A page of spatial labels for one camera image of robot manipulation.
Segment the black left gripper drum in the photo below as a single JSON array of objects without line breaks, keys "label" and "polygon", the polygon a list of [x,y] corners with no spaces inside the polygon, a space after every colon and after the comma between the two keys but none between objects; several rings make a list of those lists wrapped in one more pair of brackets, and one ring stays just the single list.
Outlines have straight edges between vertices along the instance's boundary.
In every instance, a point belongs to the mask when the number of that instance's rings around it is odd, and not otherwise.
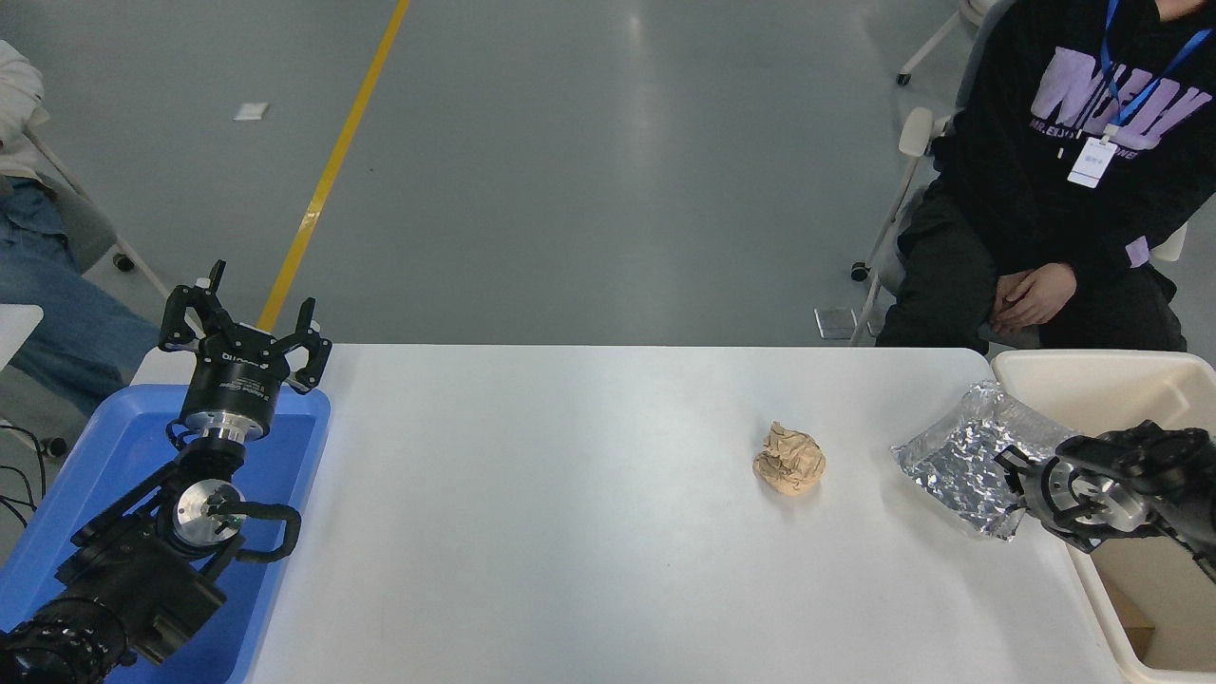
[{"label": "black left gripper drum", "polygon": [[226,413],[271,424],[289,372],[285,351],[274,351],[274,344],[260,330],[209,333],[199,342],[180,419],[198,424],[203,414]]}]

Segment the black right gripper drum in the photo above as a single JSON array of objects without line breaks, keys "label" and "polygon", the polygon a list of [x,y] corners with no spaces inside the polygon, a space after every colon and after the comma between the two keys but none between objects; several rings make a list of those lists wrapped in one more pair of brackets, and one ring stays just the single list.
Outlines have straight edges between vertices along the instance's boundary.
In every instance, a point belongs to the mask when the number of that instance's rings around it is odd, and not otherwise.
[{"label": "black right gripper drum", "polygon": [[1055,501],[1051,489],[1051,476],[1058,459],[1015,455],[1017,488],[1025,499],[1028,511],[1038,518],[1040,523],[1051,523],[1055,518]]}]

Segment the person's hand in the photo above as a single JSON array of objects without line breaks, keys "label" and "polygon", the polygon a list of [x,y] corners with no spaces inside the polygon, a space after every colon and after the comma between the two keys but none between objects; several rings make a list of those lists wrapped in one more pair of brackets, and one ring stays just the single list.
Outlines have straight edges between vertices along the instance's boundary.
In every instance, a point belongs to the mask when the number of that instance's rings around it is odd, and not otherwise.
[{"label": "person's hand", "polygon": [[1034,270],[1000,276],[990,325],[1000,333],[1048,323],[1076,295],[1073,267],[1053,260]]}]

